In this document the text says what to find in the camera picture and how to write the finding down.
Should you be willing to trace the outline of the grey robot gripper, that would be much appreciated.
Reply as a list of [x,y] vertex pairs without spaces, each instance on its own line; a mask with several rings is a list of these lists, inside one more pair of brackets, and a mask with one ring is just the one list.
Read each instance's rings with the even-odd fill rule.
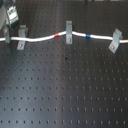
[[[19,16],[15,5],[15,0],[0,0],[0,7],[4,7],[10,26],[15,26],[19,22]],[[4,26],[3,29],[5,42],[10,43],[9,27]]]

